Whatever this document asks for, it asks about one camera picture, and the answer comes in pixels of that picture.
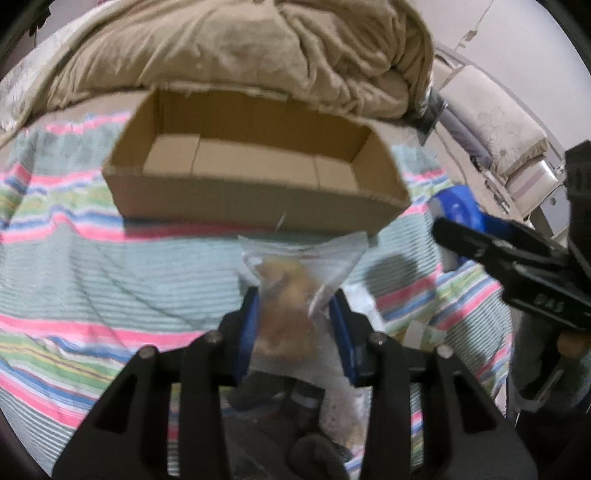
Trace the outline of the right hand grey glove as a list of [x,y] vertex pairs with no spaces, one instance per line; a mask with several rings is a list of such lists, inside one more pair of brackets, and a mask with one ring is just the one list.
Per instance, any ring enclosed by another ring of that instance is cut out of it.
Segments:
[[523,315],[514,339],[510,383],[510,399],[519,411],[588,408],[590,338]]

